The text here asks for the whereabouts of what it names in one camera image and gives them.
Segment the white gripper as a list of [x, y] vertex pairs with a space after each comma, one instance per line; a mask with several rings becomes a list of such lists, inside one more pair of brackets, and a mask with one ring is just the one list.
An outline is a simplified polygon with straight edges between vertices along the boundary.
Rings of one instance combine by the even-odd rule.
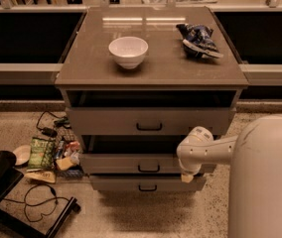
[[193, 163], [189, 159], [179, 159], [179, 165], [181, 168], [181, 181], [185, 183], [190, 183], [194, 176], [197, 175], [202, 165], [198, 163]]

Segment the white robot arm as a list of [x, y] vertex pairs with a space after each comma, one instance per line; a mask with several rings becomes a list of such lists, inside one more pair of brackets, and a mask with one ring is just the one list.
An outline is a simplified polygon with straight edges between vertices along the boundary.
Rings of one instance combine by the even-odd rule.
[[228, 238], [282, 238], [282, 114], [261, 117], [220, 140], [196, 127], [177, 156], [184, 182], [204, 164], [230, 166]]

